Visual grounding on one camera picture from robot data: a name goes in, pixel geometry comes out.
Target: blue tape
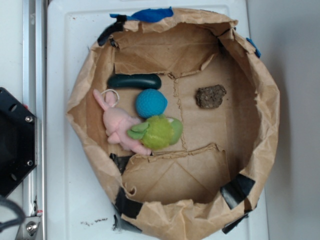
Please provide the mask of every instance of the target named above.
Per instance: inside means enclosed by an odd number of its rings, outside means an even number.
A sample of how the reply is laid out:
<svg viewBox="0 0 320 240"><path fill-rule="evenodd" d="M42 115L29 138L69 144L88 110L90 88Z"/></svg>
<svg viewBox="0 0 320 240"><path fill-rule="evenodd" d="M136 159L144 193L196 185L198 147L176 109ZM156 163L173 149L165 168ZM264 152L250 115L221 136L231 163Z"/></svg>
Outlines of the blue tape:
<svg viewBox="0 0 320 240"><path fill-rule="evenodd" d="M119 14L110 14L111 18L116 18ZM174 11L171 7L169 8L159 8L159 9L144 9L141 11L137 11L131 16L127 16L127 20L138 20L147 23L156 23L161 21L164 18L172 17L174 15Z"/></svg>
<svg viewBox="0 0 320 240"><path fill-rule="evenodd" d="M261 52L259 51L259 49L257 48L257 46L255 45L254 41L252 41L250 38L246 38L246 40L251 43L252 46L255 47L255 55L260 58L261 57Z"/></svg>

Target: pink bunny toy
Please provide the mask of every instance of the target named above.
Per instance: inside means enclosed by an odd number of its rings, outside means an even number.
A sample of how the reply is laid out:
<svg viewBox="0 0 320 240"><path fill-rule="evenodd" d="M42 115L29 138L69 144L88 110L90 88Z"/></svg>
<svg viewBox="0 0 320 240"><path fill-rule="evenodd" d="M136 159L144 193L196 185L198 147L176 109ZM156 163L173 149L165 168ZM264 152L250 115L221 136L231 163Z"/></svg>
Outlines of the pink bunny toy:
<svg viewBox="0 0 320 240"><path fill-rule="evenodd" d="M115 107L119 101L119 95L115 90L108 89L104 92L106 92L105 100L97 89L93 90L93 96L104 110L103 122L106 128L105 133L108 136L108 143L120 144L126 151L131 150L140 155L150 155L151 149L144 147L139 140L134 140L127 134L127 131L133 125L141 123L140 119L130 116L122 108Z"/></svg>

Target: teal knit ball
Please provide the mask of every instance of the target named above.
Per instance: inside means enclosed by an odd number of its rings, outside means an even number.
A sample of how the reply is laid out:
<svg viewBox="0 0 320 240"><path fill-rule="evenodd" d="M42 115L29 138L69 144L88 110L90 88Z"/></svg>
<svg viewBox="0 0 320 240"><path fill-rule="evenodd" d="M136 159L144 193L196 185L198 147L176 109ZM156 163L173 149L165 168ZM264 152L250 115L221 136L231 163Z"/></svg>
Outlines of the teal knit ball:
<svg viewBox="0 0 320 240"><path fill-rule="evenodd" d="M138 115L148 119L155 115L163 114L168 105L165 96L155 89L142 91L135 101L135 108Z"/></svg>

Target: cardboard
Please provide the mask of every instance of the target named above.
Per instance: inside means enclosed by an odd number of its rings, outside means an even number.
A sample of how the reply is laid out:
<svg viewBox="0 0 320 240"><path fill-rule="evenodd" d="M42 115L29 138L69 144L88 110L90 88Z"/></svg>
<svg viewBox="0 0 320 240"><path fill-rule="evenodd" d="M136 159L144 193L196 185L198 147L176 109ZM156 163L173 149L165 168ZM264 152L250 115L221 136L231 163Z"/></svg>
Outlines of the cardboard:
<svg viewBox="0 0 320 240"><path fill-rule="evenodd" d="M111 201L124 188L127 198L143 203L136 217L122 214L124 220L162 240L200 240L257 206L275 160L280 94L256 49L234 29L236 20L204 10L173 11L156 23L126 21L123 32L110 36L114 46L92 46L67 118ZM108 144L92 94L104 91L114 73L158 74L168 99L165 114L184 126L177 144L154 156L134 155L123 175L109 156L133 153ZM198 88L217 84L227 92L222 104L197 106ZM120 89L117 107L137 116L140 92ZM238 174L255 184L230 209L220 188Z"/></svg>

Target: rock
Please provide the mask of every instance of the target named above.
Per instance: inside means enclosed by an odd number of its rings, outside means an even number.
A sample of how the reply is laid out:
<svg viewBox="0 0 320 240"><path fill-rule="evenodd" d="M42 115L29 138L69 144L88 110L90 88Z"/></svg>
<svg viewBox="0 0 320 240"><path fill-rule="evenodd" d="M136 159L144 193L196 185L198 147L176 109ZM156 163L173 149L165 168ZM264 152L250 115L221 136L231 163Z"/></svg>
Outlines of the rock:
<svg viewBox="0 0 320 240"><path fill-rule="evenodd" d="M202 87L196 93L196 104L204 109L216 109L222 104L222 98L226 94L222 85Z"/></svg>

